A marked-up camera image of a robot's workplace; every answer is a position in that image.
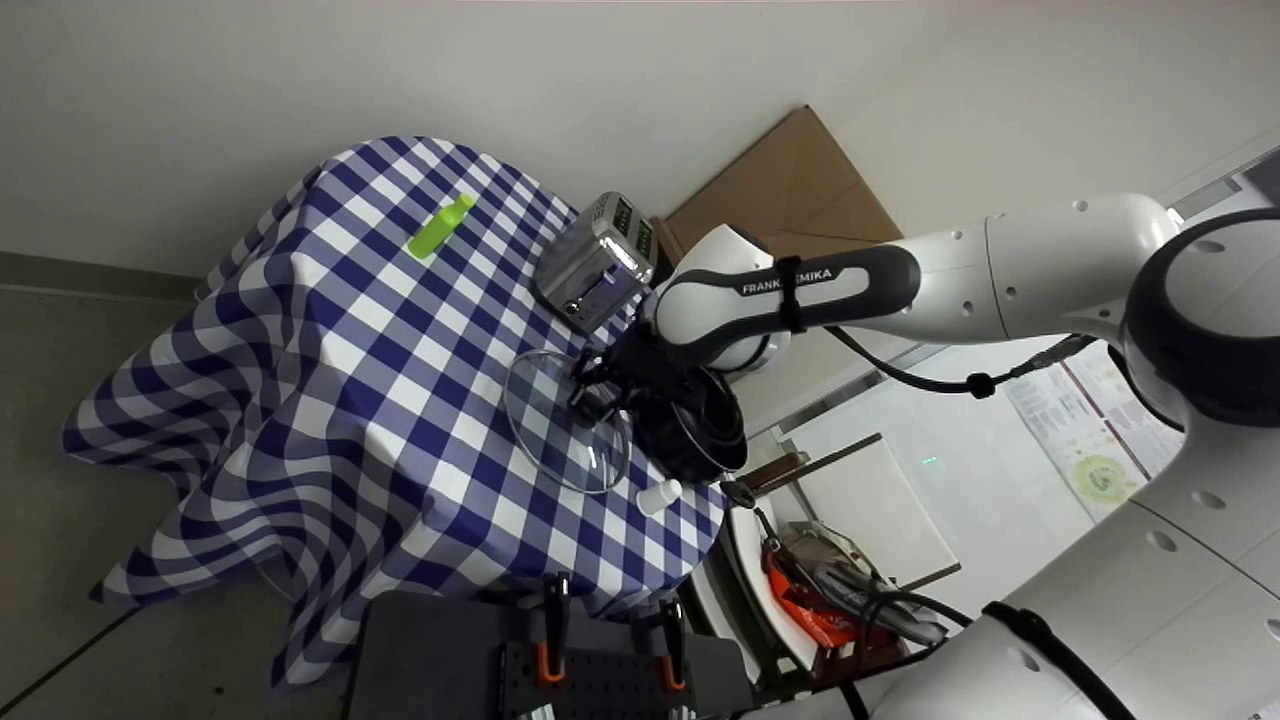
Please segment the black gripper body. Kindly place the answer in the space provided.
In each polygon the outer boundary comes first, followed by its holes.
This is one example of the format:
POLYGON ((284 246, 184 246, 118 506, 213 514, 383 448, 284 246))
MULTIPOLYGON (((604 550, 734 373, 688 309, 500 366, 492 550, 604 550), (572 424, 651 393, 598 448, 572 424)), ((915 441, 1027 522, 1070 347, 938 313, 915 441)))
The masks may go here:
POLYGON ((647 326, 633 326, 609 352, 623 370, 623 382, 609 389, 633 395, 623 413, 639 435, 672 429, 693 429, 696 435, 729 432, 725 382, 681 361, 647 326))

